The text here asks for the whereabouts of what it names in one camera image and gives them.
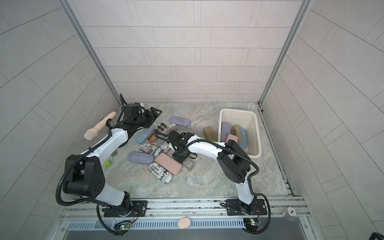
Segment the pink case front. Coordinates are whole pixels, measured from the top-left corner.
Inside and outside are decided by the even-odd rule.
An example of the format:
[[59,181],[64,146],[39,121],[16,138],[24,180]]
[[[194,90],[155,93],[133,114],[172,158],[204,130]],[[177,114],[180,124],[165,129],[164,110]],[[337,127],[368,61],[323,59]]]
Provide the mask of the pink case front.
[[181,172],[183,167],[180,163],[164,153],[159,154],[155,162],[175,176]]

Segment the black microphone stand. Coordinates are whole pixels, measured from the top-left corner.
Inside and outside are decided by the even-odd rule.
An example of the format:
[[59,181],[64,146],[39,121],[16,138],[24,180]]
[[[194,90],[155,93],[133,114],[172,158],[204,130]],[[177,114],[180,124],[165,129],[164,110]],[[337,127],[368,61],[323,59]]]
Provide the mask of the black microphone stand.
[[105,126],[108,128],[108,134],[112,132],[112,130],[116,127],[112,125],[113,119],[107,119]]

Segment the map print glasses case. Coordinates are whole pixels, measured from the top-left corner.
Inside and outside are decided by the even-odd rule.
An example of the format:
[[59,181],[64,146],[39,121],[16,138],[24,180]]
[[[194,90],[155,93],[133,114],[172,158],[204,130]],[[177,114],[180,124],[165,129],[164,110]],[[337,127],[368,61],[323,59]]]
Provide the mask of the map print glasses case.
[[168,135],[171,131],[176,131],[177,129],[178,126],[176,124],[170,124],[164,129],[163,134]]

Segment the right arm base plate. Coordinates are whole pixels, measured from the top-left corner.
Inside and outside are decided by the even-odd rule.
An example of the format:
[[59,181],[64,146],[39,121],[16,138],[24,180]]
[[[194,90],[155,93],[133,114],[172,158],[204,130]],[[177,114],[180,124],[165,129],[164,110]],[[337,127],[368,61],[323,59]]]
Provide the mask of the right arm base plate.
[[247,205],[238,199],[227,199],[221,206],[226,208],[228,216],[265,216],[268,214],[267,204],[263,199],[254,198]]

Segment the purple case front left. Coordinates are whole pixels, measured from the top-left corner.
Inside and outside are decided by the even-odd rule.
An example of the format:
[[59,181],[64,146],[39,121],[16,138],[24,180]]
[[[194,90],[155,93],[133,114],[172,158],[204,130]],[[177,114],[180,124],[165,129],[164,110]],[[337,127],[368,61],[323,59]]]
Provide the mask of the purple case front left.
[[149,165],[154,162],[155,156],[147,153],[131,152],[128,155],[127,160],[132,163]]

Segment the light blue glasses case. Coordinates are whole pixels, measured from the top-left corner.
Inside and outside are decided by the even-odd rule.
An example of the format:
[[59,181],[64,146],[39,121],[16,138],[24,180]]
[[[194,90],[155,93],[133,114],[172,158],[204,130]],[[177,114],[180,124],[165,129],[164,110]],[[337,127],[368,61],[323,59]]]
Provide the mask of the light blue glasses case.
[[140,130],[140,132],[138,133],[138,135],[137,135],[137,137],[135,139],[136,142],[139,143],[139,144],[142,144],[142,143],[146,142],[148,136],[155,130],[155,128],[156,128],[156,126],[151,125],[147,129]]

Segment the purple glasses case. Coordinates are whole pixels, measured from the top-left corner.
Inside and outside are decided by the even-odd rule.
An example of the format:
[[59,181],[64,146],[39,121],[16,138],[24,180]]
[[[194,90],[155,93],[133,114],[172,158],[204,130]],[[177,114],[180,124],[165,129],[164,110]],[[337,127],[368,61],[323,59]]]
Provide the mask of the purple glasses case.
[[232,133],[232,125],[228,122],[222,122],[221,125],[221,142],[226,141],[227,135]]

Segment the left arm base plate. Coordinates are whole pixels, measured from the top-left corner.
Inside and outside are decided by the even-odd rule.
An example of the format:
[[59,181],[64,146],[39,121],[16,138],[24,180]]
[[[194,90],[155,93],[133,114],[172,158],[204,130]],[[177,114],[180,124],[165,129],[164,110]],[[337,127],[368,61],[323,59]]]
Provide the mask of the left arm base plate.
[[102,209],[104,217],[125,218],[125,217],[144,217],[146,214],[148,201],[123,201],[120,206],[107,206]]

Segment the brown tan glasses case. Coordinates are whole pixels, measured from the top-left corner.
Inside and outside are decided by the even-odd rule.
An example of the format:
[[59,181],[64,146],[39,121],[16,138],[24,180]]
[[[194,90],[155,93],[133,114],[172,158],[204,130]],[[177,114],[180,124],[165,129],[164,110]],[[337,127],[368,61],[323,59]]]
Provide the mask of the brown tan glasses case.
[[242,132],[239,125],[232,126],[232,135],[236,136],[238,138],[238,143],[242,141]]

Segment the circuit board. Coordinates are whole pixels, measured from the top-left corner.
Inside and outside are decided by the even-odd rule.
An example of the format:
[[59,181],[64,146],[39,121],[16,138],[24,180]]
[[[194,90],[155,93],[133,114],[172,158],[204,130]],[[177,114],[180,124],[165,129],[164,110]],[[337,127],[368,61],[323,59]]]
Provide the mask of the circuit board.
[[243,219],[244,226],[250,229],[258,229],[262,225],[262,221],[259,219]]
[[128,231],[132,226],[132,221],[127,220],[127,221],[122,221],[119,223],[116,223],[114,226],[115,231]]

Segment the pink oval tag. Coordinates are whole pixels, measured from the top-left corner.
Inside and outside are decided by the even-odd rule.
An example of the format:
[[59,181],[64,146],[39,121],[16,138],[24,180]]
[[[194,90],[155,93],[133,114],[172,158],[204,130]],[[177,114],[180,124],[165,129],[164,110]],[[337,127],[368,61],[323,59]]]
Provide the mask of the pink oval tag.
[[178,221],[178,228],[179,229],[187,229],[191,226],[191,223],[192,223],[192,221],[190,218],[188,218],[188,217],[181,218]]

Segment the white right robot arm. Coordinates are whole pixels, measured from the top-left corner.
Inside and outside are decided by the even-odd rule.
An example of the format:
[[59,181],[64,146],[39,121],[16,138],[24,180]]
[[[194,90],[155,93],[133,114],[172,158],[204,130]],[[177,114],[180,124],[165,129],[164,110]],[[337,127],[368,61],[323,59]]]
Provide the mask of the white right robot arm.
[[168,134],[156,133],[155,136],[170,146],[174,151],[173,158],[180,163],[187,158],[195,159],[198,155],[217,160],[225,176],[235,183],[238,192],[236,200],[222,203],[229,212],[240,215],[269,213],[270,206],[266,196],[254,193],[252,188],[251,177],[257,175],[260,169],[236,141],[217,143],[192,133],[179,134],[176,131]]

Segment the newspaper case front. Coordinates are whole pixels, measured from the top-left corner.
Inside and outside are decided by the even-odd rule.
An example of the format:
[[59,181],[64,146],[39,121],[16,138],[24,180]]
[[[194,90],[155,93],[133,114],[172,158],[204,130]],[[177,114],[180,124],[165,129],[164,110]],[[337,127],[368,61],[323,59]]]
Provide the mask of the newspaper case front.
[[149,164],[148,170],[164,184],[170,183],[173,178],[170,172],[156,162]]

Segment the beige microphone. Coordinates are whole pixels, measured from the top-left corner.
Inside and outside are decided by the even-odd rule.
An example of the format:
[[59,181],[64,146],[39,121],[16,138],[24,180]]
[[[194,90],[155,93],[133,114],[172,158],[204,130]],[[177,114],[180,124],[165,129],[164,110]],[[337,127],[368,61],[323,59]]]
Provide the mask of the beige microphone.
[[84,138],[88,141],[93,140],[97,137],[98,133],[106,126],[107,120],[113,119],[116,116],[116,112],[111,112],[107,116],[105,116],[101,121],[99,121],[94,127],[88,129],[85,134]]

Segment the purple case near wall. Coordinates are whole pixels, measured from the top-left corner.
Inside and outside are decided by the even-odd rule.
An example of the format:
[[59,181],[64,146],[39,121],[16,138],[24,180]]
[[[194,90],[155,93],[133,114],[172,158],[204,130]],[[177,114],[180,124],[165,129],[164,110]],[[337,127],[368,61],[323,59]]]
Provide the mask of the purple case near wall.
[[175,124],[180,127],[189,127],[191,125],[191,121],[186,118],[177,117],[177,116],[171,116],[169,118],[170,124]]

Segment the small round sticker tag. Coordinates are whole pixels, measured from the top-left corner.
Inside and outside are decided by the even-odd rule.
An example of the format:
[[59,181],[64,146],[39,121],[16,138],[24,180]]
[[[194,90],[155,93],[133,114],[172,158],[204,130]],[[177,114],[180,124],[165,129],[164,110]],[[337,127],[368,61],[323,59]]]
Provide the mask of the small round sticker tag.
[[285,218],[292,218],[297,216],[296,209],[293,207],[287,207],[282,209],[282,216]]

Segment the right circuit board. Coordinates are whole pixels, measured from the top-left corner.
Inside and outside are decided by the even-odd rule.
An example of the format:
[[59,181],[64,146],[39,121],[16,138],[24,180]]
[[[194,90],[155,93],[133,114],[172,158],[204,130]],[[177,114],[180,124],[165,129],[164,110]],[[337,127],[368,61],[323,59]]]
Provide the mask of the right circuit board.
[[259,219],[243,219],[244,226],[250,229],[258,229],[262,225],[262,221]]

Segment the left circuit board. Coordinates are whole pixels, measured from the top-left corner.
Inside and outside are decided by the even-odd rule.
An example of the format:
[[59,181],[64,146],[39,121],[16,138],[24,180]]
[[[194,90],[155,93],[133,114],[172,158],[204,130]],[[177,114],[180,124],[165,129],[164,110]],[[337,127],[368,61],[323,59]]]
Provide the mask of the left circuit board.
[[119,223],[116,223],[114,226],[115,231],[128,231],[132,226],[132,221],[127,220],[127,221],[122,221]]

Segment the cream plastic storage box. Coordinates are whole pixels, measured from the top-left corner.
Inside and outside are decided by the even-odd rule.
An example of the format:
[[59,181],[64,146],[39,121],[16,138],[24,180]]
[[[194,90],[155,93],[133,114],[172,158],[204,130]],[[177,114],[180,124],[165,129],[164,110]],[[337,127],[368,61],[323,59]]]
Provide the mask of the cream plastic storage box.
[[218,141],[221,141],[222,122],[228,122],[232,126],[239,125],[247,132],[248,147],[244,149],[250,158],[257,159],[262,155],[260,131],[257,115],[251,111],[222,109],[219,119]]

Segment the grey rectangular case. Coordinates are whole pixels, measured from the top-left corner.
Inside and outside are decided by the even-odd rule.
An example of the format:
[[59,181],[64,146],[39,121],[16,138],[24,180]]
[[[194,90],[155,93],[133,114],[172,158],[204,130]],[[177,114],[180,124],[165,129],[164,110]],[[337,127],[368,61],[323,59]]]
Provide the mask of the grey rectangular case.
[[182,166],[185,167],[188,171],[192,171],[192,169],[194,168],[194,163],[193,161],[186,159],[182,162]]

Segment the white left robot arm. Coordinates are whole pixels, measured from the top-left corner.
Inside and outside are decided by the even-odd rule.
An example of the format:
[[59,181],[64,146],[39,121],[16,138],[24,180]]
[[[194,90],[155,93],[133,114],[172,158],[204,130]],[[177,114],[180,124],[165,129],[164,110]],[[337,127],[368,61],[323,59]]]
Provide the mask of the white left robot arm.
[[65,171],[55,193],[57,203],[72,206],[91,202],[106,207],[115,215],[128,215],[132,210],[129,193],[108,185],[102,166],[138,130],[151,127],[161,113],[154,107],[145,109],[139,103],[128,104],[119,116],[111,112],[87,130],[87,139],[95,138],[104,127],[108,127],[108,134],[82,154],[70,155],[66,159]]

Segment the aluminium rail frame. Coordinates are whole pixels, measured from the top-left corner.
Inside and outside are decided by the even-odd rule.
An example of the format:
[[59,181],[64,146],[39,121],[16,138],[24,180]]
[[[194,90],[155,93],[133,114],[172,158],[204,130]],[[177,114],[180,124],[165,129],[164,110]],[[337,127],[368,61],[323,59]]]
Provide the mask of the aluminium rail frame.
[[232,199],[231,206],[237,209],[240,205],[236,203],[234,197],[201,197],[201,198],[147,198],[132,199],[134,207],[140,212],[139,220],[160,220],[160,219],[180,219],[189,217],[191,219],[212,219],[212,218],[256,218],[260,217],[263,221],[271,217],[279,218],[283,216],[283,209],[294,208],[297,217],[310,217],[313,213],[312,207],[304,197],[287,196],[267,196],[267,204],[262,204],[262,197],[257,197],[257,209],[253,215],[244,215],[241,211],[234,211],[221,205],[226,204]]

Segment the flag newspaper glasses case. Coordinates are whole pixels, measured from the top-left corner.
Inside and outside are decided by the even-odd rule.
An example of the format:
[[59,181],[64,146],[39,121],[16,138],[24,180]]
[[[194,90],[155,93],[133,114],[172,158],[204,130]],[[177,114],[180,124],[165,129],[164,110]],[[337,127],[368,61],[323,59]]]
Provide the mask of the flag newspaper glasses case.
[[150,143],[140,144],[139,150],[143,151],[144,153],[151,154],[155,157],[157,157],[162,152],[162,149],[160,147],[152,145]]

